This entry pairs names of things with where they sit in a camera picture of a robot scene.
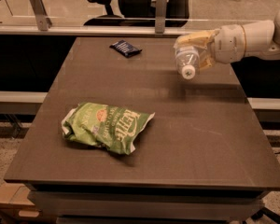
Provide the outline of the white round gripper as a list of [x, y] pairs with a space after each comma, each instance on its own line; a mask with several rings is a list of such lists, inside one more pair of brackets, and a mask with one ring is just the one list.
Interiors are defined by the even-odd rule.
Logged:
[[241, 25], [224, 25], [215, 30], [204, 30], [179, 36], [174, 44], [175, 49], [186, 46], [200, 48], [199, 68], [211, 68], [216, 61], [234, 63], [242, 60], [245, 55], [245, 30]]

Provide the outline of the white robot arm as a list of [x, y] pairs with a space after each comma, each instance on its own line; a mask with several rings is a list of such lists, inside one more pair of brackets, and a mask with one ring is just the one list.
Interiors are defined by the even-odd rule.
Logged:
[[257, 57], [280, 60], [280, 10], [274, 20], [224, 25], [181, 35], [174, 44], [175, 64], [184, 79], [192, 79], [215, 63], [235, 63]]

